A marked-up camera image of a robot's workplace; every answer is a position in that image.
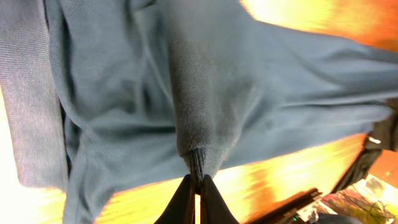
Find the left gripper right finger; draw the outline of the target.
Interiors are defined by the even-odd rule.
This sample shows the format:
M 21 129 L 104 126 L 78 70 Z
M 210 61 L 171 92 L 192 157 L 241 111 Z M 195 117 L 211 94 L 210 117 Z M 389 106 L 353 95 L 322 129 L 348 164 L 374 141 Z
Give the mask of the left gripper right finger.
M 200 188 L 200 223 L 239 224 L 209 175 L 204 176 Z

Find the blue polo shirt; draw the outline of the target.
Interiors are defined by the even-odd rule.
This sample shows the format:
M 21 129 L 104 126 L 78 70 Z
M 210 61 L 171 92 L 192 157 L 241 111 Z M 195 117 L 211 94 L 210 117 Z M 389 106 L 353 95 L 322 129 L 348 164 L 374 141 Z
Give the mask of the blue polo shirt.
M 2 1 L 21 185 L 93 223 L 117 192 L 377 131 L 397 98 L 396 1 Z

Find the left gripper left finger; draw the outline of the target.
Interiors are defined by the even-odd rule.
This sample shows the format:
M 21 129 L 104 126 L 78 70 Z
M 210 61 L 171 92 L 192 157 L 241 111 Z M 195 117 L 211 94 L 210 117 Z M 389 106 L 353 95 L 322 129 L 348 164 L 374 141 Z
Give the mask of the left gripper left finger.
M 181 181 L 155 224 L 195 224 L 195 189 L 190 174 Z

